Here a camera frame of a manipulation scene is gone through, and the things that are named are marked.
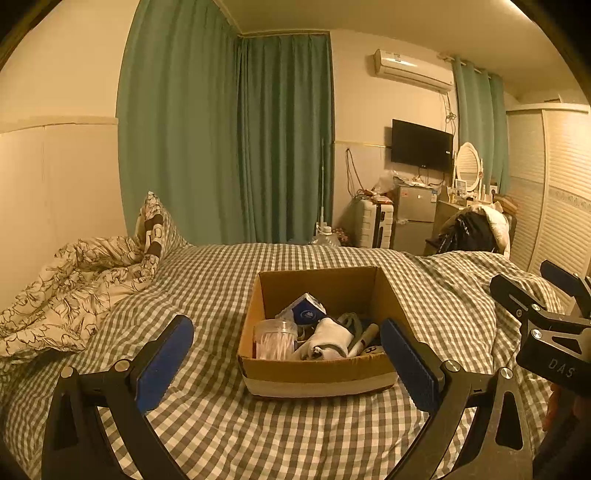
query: white suitcase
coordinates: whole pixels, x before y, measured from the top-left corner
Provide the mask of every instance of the white suitcase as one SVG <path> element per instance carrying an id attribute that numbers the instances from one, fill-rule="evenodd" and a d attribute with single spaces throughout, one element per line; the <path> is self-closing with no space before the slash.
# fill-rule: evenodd
<path id="1" fill-rule="evenodd" d="M 361 248 L 390 248 L 393 205 L 374 204 L 360 200 L 355 222 L 355 246 Z"/>

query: flat screen tv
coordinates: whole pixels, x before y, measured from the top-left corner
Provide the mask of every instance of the flat screen tv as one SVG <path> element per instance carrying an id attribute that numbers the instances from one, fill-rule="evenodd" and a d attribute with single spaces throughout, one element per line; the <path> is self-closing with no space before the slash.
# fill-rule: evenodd
<path id="1" fill-rule="evenodd" d="M 392 161 L 446 173 L 452 171 L 453 135 L 392 120 Z"/>

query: white wall-mounted air conditioner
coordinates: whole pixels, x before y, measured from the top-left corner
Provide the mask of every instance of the white wall-mounted air conditioner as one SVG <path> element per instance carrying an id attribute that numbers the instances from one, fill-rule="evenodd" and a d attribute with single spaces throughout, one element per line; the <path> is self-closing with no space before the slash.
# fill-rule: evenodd
<path id="1" fill-rule="evenodd" d="M 375 73 L 380 77 L 442 93 L 449 92 L 453 88 L 451 69 L 379 49 L 375 51 L 374 60 Z"/>

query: blue tissue package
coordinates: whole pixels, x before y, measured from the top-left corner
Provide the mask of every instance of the blue tissue package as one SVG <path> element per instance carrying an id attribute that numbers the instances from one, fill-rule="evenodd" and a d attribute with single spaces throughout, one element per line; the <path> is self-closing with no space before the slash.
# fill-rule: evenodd
<path id="1" fill-rule="evenodd" d="M 292 320 L 297 325 L 312 325 L 326 317 L 326 309 L 309 293 L 284 308 L 275 318 Z"/>

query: teal curtain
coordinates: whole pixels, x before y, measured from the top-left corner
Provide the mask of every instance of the teal curtain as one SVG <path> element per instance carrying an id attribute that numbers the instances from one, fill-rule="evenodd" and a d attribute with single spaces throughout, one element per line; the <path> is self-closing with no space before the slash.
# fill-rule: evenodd
<path id="1" fill-rule="evenodd" d="M 117 97 L 129 231 L 154 191 L 194 244 L 243 241 L 238 36 L 212 0 L 141 0 Z"/>
<path id="2" fill-rule="evenodd" d="M 332 215 L 330 37 L 241 38 L 238 98 L 246 238 L 307 242 L 320 206 L 324 205 L 326 221 Z"/>
<path id="3" fill-rule="evenodd" d="M 470 142 L 483 165 L 483 182 L 497 182 L 499 192 L 509 189 L 509 152 L 504 89 L 501 77 L 474 65 L 453 60 L 459 110 L 459 144 Z"/>

